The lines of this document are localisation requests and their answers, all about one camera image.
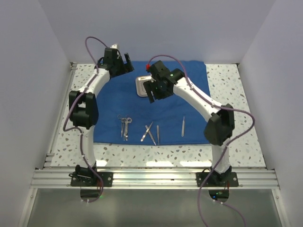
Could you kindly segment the stainless steel instrument tray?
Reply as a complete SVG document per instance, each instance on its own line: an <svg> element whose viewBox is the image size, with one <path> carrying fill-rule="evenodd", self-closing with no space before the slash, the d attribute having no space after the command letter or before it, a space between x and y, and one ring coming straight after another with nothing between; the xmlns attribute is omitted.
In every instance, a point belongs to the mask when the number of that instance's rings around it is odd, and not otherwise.
<svg viewBox="0 0 303 227"><path fill-rule="evenodd" d="M144 88L144 82L150 81L151 75L139 76L135 79L136 93L139 97L147 97L146 90Z"/></svg>

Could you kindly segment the steel surgical scissors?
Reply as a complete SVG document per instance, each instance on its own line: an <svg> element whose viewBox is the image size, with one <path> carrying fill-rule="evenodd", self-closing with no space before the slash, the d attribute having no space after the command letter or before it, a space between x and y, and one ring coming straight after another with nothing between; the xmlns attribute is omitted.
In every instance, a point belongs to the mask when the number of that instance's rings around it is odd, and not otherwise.
<svg viewBox="0 0 303 227"><path fill-rule="evenodd" d="M132 118L129 116L121 118L122 130L121 137L123 137L124 141L128 141L128 126L132 123Z"/></svg>

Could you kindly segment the blue surgical drape cloth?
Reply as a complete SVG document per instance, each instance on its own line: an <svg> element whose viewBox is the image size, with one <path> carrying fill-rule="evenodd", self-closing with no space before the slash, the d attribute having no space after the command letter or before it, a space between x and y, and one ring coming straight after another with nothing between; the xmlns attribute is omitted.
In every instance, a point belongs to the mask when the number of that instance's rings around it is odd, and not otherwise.
<svg viewBox="0 0 303 227"><path fill-rule="evenodd" d="M150 103L146 97L136 93L135 79L147 75L146 62L134 61L134 71L115 77L107 82L97 96L99 118L94 129L95 143L152 145L150 136L140 142L145 125L157 142L160 128L160 145L207 144L204 137L206 121L190 104L177 95ZM121 121L117 116L129 116L128 141L121 137ZM181 136L182 120L185 116L184 137Z"/></svg>

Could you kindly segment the broad steel tweezers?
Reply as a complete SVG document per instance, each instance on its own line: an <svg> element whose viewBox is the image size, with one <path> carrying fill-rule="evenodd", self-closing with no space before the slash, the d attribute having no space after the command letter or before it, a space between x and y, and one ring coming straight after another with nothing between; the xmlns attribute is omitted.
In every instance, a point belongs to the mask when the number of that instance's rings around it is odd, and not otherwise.
<svg viewBox="0 0 303 227"><path fill-rule="evenodd" d="M184 137L184 132L185 132L185 116L183 116L183 120L182 120L182 129L181 129L182 137Z"/></svg>

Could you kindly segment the thin steel tweezers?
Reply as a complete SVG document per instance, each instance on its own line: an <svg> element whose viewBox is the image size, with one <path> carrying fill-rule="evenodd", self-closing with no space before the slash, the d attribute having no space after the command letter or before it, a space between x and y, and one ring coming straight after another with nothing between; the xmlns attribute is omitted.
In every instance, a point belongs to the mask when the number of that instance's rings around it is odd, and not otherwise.
<svg viewBox="0 0 303 227"><path fill-rule="evenodd" d="M145 128L148 129L148 134L149 134L149 136L150 136L152 142L153 142L154 145L156 146L156 142L155 142L155 140L154 140L154 137L153 137L153 135L152 135L152 133L151 133L149 127L148 127L147 125L145 125Z"/></svg>

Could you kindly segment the angled steel tweezers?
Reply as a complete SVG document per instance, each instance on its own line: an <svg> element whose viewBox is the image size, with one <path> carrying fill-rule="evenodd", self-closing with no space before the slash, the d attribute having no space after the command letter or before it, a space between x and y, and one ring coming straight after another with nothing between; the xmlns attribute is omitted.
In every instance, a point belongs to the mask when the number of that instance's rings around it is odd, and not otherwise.
<svg viewBox="0 0 303 227"><path fill-rule="evenodd" d="M148 132L149 132L149 130L150 130L152 124L153 124L153 122L151 122L151 124L150 124L149 126L147 126L147 128L146 128L146 130L145 130L145 133L143 134L142 138L140 139L140 142L143 142L143 141L144 141L144 139L145 139L146 135L148 134Z"/></svg>

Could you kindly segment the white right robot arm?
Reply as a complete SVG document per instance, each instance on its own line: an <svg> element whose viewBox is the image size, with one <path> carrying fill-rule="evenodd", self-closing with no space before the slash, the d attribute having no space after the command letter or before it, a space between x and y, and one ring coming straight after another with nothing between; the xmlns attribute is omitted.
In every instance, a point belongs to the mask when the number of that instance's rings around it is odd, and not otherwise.
<svg viewBox="0 0 303 227"><path fill-rule="evenodd" d="M196 109L206 121L204 137L212 146L211 180L223 185L232 172L227 143L235 128L233 107L222 105L200 90L185 70L169 70L162 61L147 65L151 79L143 86L150 103L177 95Z"/></svg>

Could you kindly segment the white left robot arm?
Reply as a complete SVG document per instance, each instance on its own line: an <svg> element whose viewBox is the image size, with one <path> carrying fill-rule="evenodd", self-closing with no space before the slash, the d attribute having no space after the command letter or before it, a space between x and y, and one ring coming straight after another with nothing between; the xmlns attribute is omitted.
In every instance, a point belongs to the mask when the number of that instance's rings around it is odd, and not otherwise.
<svg viewBox="0 0 303 227"><path fill-rule="evenodd" d="M125 59L126 61L123 61L117 44L106 47L104 56L98 60L88 81L79 90L69 93L68 118L73 124L73 129L80 130L80 155L85 165L75 167L75 172L71 176L73 181L89 186L100 183L93 149L93 133L99 117L97 96L111 78L134 70L127 53Z"/></svg>

